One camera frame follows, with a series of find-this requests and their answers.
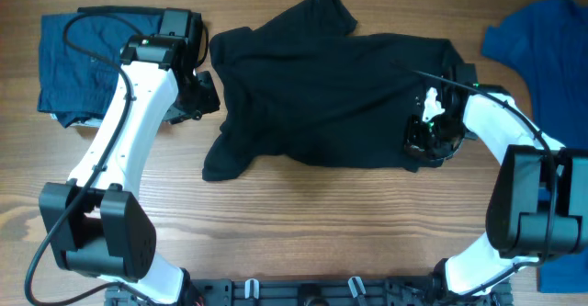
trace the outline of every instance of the blue towel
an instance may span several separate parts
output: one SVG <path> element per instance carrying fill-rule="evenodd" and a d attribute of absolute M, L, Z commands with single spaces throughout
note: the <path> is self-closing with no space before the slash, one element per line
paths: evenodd
<path fill-rule="evenodd" d="M 588 7 L 536 2 L 489 27 L 482 54 L 525 79 L 539 128 L 567 147 L 588 149 Z M 588 291 L 588 250 L 545 264 L 539 291 Z"/>
<path fill-rule="evenodd" d="M 65 127 L 76 121 L 104 118 L 114 95 L 119 74 L 108 65 L 66 47 L 62 34 L 65 24 L 78 14 L 41 18 L 39 44 L 40 95 L 37 110 L 53 113 Z M 116 14 L 140 29 L 157 33 L 161 15 Z M 120 48 L 134 31 L 112 18 L 88 17 L 77 21 L 68 38 L 90 51 L 120 63 Z"/>

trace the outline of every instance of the folded cloth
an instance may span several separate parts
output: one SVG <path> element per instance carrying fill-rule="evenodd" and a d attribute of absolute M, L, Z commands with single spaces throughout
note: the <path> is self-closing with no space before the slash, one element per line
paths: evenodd
<path fill-rule="evenodd" d="M 441 165 L 403 150 L 410 116 L 440 83 L 391 62 L 440 75 L 461 58 L 448 40 L 347 37 L 356 23 L 340 0 L 304 0 L 255 31 L 211 40 L 228 115 L 203 179 L 236 178 L 262 154 L 329 167 Z"/>
<path fill-rule="evenodd" d="M 77 121 L 104 118 L 119 79 L 112 67 L 65 46 L 63 28 L 77 15 L 41 18 L 37 110 L 55 114 L 64 128 Z M 157 33 L 162 19 L 161 15 L 115 15 L 128 20 L 145 35 Z M 131 28 L 116 19 L 87 17 L 72 25 L 68 39 L 120 63 L 120 49 L 133 34 Z"/>
<path fill-rule="evenodd" d="M 525 79 L 539 128 L 567 147 L 588 149 L 587 7 L 572 0 L 527 6 L 488 28 L 482 54 Z M 588 250 L 541 267 L 539 291 L 588 291 Z"/>

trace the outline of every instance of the robotic arm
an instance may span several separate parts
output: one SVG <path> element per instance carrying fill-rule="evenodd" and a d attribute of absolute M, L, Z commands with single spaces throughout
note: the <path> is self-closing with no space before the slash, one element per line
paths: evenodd
<path fill-rule="evenodd" d="M 539 262 L 549 225 L 548 201 L 540 197 L 548 178 L 540 143 L 527 125 L 503 105 L 450 88 L 439 89 L 450 99 L 443 100 L 445 108 L 427 109 L 437 105 L 436 91 L 430 92 L 432 97 L 427 98 L 423 115 L 413 125 L 418 127 L 407 131 L 406 149 L 421 158 L 447 158 L 440 154 L 447 147 L 432 150 L 430 145 L 447 137 L 435 131 L 432 123 L 443 126 L 449 117 L 480 137 L 501 163 L 487 213 L 487 232 L 463 253 L 443 259 L 430 276 L 421 278 L 368 281 L 353 277 L 348 281 L 263 284 L 255 279 L 241 283 L 190 280 L 185 269 L 169 264 L 155 252 L 155 229 L 136 198 L 161 121 L 200 119 L 219 108 L 209 74 L 193 75 L 199 47 L 194 34 L 201 33 L 198 24 L 201 29 L 198 14 L 168 9 L 160 34 L 131 37 L 121 53 L 122 70 L 133 83 L 132 104 L 124 127 L 82 206 L 68 216 L 51 240 L 59 268 L 122 282 L 143 296 L 137 299 L 132 293 L 114 288 L 107 291 L 106 304 L 335 306 L 353 302 L 360 306 L 402 306 L 460 304 L 460 298 L 467 298 L 472 305 L 483 305 L 494 285 L 514 273 L 514 266 Z M 455 75 L 447 78 L 461 82 Z M 127 95 L 124 85 L 121 76 L 100 130 L 68 182 L 48 183 L 43 188 L 40 211 L 47 231 L 92 175 L 122 115 Z M 494 95 L 515 108 L 508 95 Z M 543 139 L 551 151 L 558 151 L 560 192 L 552 220 L 550 255 L 579 253 L 588 244 L 588 184 L 584 182 L 588 153 L 565 149 L 545 134 Z M 99 209 L 99 218 L 86 216 L 94 209 Z"/>

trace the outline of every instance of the black shirt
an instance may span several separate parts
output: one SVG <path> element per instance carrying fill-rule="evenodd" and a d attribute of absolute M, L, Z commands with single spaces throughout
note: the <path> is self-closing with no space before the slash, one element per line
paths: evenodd
<path fill-rule="evenodd" d="M 304 0 L 257 30 L 212 38 L 228 115 L 202 178 L 236 178 L 261 154 L 331 167 L 430 166 L 403 144 L 431 81 L 390 62 L 441 74 L 461 58 L 448 40 L 347 37 L 355 27 L 340 0 Z"/>

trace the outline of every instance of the wood grain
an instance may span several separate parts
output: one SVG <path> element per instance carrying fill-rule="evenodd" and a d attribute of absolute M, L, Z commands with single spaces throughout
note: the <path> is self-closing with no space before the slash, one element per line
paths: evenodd
<path fill-rule="evenodd" d="M 22 282 L 44 229 L 37 198 L 61 182 L 92 141 L 36 112 L 40 16 L 78 6 L 190 8 L 211 35 L 263 25 L 300 0 L 0 0 L 0 305 L 25 304 Z M 483 33 L 536 0 L 343 0 L 357 35 L 396 32 L 449 38 L 481 80 L 504 85 L 531 114 L 526 86 L 512 70 L 481 57 Z M 211 70 L 207 61 L 202 67 Z M 222 93 L 222 85 L 214 81 Z M 204 157 L 226 110 L 163 126 L 141 182 L 141 204 L 157 227 L 157 250 L 195 278 L 381 278 L 424 274 L 484 231 L 498 164 L 468 142 L 440 169 L 310 167 L 261 157 L 234 181 L 201 180 Z M 44 300 L 93 287 L 45 256 L 35 280 Z M 514 278 L 517 305 L 581 305 L 588 295 L 541 295 L 536 273 Z M 96 296 L 86 303 L 100 303 Z"/>

